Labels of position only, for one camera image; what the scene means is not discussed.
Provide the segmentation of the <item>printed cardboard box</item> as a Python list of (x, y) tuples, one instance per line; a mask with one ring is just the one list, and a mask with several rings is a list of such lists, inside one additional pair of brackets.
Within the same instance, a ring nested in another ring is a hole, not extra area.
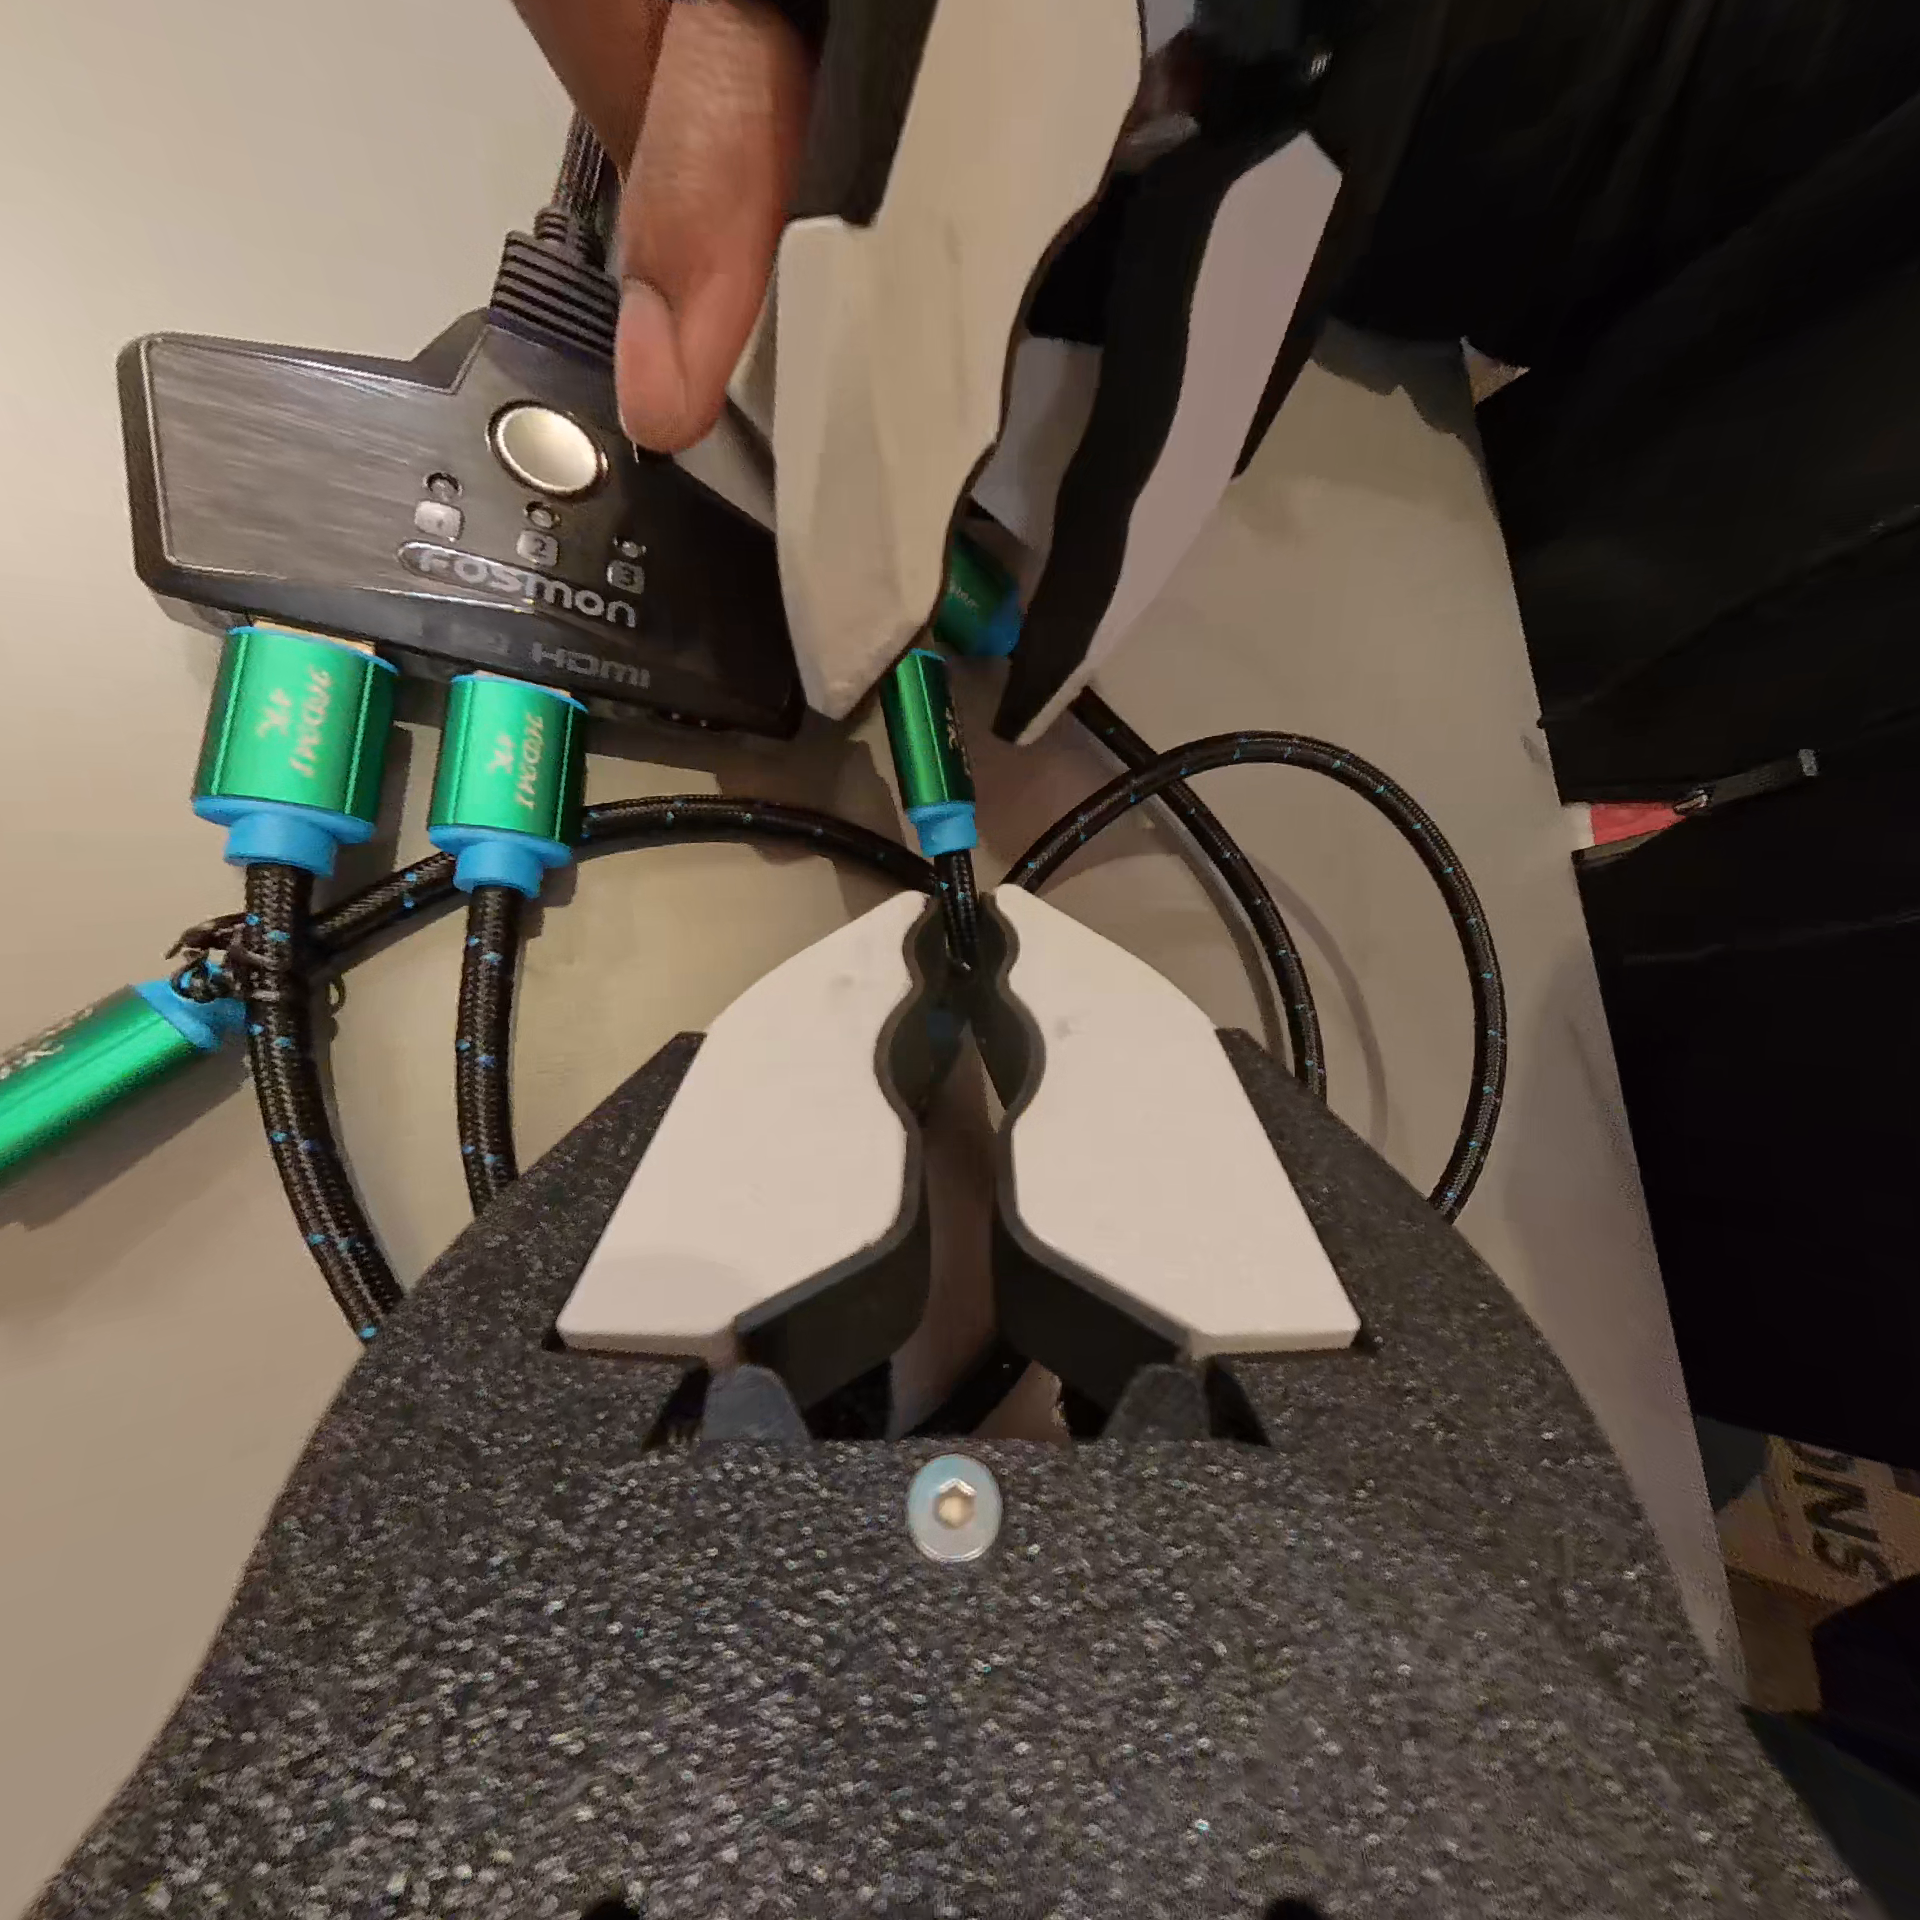
[(1818, 1712), (1816, 1631), (1918, 1579), (1918, 1469), (1729, 1428), (1757, 1469), (1715, 1498), (1747, 1700)]

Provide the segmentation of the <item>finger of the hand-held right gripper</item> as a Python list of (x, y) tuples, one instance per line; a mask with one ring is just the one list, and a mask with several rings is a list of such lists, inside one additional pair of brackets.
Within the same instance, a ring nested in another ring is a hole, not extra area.
[(806, 704), (840, 722), (929, 629), (1004, 432), (1033, 290), (1117, 169), (1142, 3), (817, 3), (768, 299), (732, 391), (774, 449)]
[(999, 739), (1033, 744), (1062, 720), (1213, 521), (1337, 200), (1341, 166), (1315, 140), (1189, 140), (1142, 175)]

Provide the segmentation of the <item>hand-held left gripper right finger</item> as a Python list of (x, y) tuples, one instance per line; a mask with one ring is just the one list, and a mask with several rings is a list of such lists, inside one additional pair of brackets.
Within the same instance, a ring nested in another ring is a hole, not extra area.
[(1080, 1396), (1142, 1367), (1347, 1352), (1342, 1289), (1222, 1029), (1167, 973), (1056, 908), (986, 905), (1007, 1344)]

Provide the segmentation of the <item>person's right hand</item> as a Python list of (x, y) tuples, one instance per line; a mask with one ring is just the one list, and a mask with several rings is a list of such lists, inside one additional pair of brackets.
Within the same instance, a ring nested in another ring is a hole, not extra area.
[(620, 169), (614, 391), (627, 439), (711, 432), (806, 151), (823, 3), (518, 3)]

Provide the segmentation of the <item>person's black jacket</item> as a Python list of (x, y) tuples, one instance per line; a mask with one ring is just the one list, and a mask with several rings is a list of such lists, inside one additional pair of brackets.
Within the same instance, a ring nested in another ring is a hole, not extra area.
[(1315, 3), (1326, 309), (1469, 343), (1694, 1410), (1918, 1469), (1918, 3)]

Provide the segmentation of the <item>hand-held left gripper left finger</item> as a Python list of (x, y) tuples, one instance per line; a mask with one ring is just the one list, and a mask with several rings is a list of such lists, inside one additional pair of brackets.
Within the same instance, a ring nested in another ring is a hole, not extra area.
[(806, 945), (696, 1041), (556, 1318), (576, 1352), (883, 1363), (929, 1302), (922, 892)]

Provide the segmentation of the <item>black brushed switch box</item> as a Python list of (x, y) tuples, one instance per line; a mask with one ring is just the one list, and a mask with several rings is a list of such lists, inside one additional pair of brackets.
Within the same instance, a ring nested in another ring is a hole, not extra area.
[(225, 621), (791, 739), (774, 532), (614, 392), (614, 166), (584, 115), (493, 299), (414, 356), (154, 333), (116, 361), (139, 576)]

